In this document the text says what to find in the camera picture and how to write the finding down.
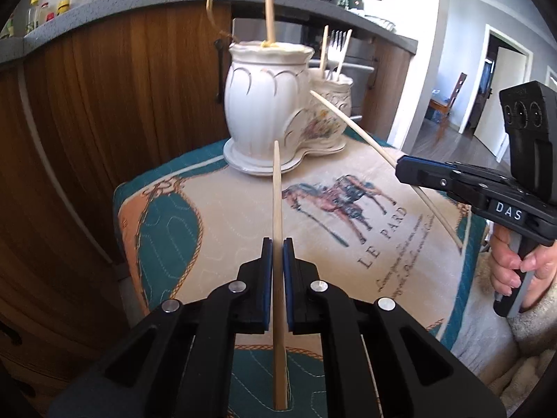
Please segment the person right hand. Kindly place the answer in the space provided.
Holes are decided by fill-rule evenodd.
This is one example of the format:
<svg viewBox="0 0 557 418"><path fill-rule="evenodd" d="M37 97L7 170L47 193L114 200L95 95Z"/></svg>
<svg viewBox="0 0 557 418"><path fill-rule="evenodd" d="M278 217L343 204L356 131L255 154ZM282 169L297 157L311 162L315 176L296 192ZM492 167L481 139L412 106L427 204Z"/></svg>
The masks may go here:
<svg viewBox="0 0 557 418"><path fill-rule="evenodd" d="M517 271L533 272L533 279L521 305L529 310L536 305L551 287L556 277L556 242L552 246L539 245L533 252L520 258L510 248L511 232L500 225L494 225L490 238L491 253L488 258L490 280L494 290L505 296L512 294L521 284Z"/></svg>

